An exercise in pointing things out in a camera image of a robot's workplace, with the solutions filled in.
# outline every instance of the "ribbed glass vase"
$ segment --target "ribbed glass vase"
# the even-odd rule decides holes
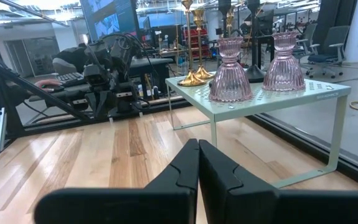
[[[299,62],[292,56],[297,32],[273,34],[277,50],[263,82],[263,89],[270,91],[296,91],[305,89]]]
[[[248,78],[237,62],[242,41],[242,37],[223,38],[217,41],[223,63],[217,69],[210,88],[210,100],[231,102],[249,100],[252,97]]]

